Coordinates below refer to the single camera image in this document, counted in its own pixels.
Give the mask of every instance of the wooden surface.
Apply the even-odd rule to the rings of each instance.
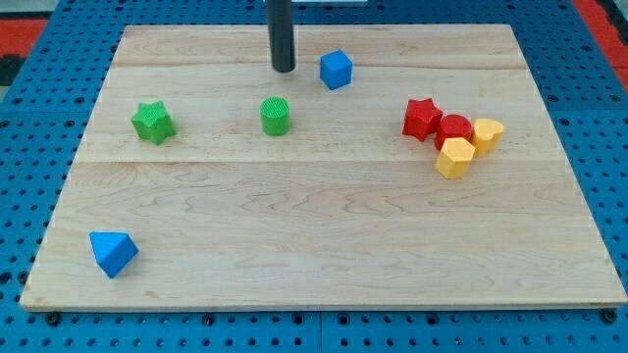
[[[624,289],[507,25],[302,26],[297,70],[264,26],[130,26],[86,128],[22,304],[48,311],[612,307]],[[329,91],[342,48],[353,84]],[[266,136],[283,95],[291,131]],[[506,134],[464,179],[433,137],[402,135],[409,97]],[[178,135],[140,141],[137,103]],[[113,280],[88,235],[128,231]]]

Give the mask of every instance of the green cylinder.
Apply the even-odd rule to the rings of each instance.
[[[282,97],[270,97],[259,108],[262,129],[270,136],[281,136],[290,130],[290,106]]]

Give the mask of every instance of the yellow block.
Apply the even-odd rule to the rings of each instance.
[[[445,178],[464,177],[469,170],[475,147],[464,137],[448,138],[436,160],[436,170]]]
[[[471,143],[475,146],[475,157],[484,157],[493,151],[503,135],[503,125],[493,119],[478,119],[473,125]]]

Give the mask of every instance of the blue pegboard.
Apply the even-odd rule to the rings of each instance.
[[[570,1],[371,0],[293,11],[300,24],[511,24],[628,283],[628,96]],[[61,317],[22,310],[23,282],[125,25],[264,23],[262,0],[61,1],[0,104],[0,351],[628,351],[626,308]]]

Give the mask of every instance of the black metal rod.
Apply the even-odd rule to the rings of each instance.
[[[266,0],[266,15],[273,68],[289,73],[296,64],[290,0]]]

